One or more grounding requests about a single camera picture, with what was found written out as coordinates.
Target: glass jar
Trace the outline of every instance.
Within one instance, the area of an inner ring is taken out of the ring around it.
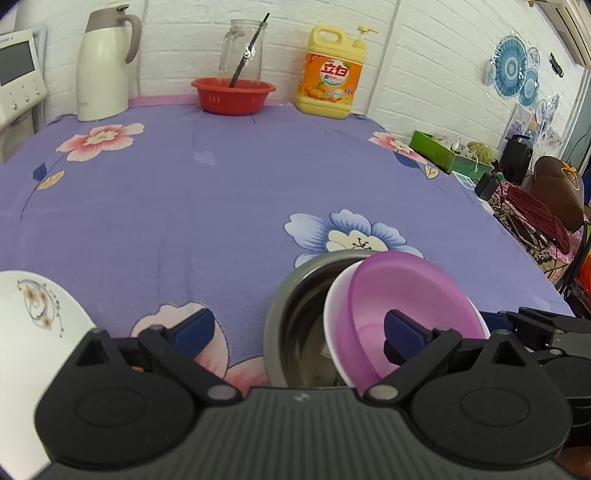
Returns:
[[[250,46],[259,26],[261,32]],[[242,57],[246,62],[240,73],[240,80],[261,81],[262,43],[265,35],[266,23],[257,20],[232,20],[230,30],[223,39],[220,66],[217,79],[229,82],[240,65]]]

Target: stainless steel bowl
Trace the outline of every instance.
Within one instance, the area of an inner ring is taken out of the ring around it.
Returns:
[[[333,362],[322,354],[324,300],[348,266],[374,253],[345,250],[316,257],[279,286],[267,313],[264,359],[274,387],[332,387],[339,382]]]

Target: yellow detergent bottle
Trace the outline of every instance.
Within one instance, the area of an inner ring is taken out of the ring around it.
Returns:
[[[295,106],[312,115],[345,118],[353,105],[355,89],[365,63],[365,42],[362,35],[375,32],[358,27],[359,38],[353,42],[337,27],[318,25],[312,29],[306,50],[304,75],[298,87]],[[336,35],[325,40],[322,32]]]

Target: white ceramic plate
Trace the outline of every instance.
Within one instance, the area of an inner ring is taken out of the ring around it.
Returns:
[[[49,460],[34,425],[39,399],[94,328],[80,304],[41,275],[0,272],[0,465],[28,480]]]
[[[349,293],[349,284],[351,283],[351,279],[353,278],[355,270],[357,270],[357,268],[361,265],[362,261],[348,266],[339,274],[338,277],[335,278],[335,281],[332,283],[328,290],[328,293],[326,294],[326,300],[324,301],[323,322],[324,338],[326,340],[326,345],[329,349],[330,357],[335,365],[337,372],[339,373],[343,381],[350,387],[354,387],[355,385],[340,362],[336,350],[334,332],[336,330],[336,323],[342,321],[342,318],[346,317],[345,312],[347,295]],[[491,336],[491,333],[484,321],[484,318],[482,317],[476,306],[472,303],[472,301],[470,299],[468,299],[468,301],[470,302],[470,305],[472,305],[472,308],[478,315],[478,321],[480,322],[482,331],[485,334],[485,338],[489,338]]]

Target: red plastic basin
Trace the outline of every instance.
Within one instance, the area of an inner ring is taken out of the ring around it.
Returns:
[[[197,89],[203,109],[219,115],[252,115],[265,103],[267,95],[275,92],[274,85],[254,80],[238,80],[230,88],[230,79],[215,77],[196,79],[191,85]]]

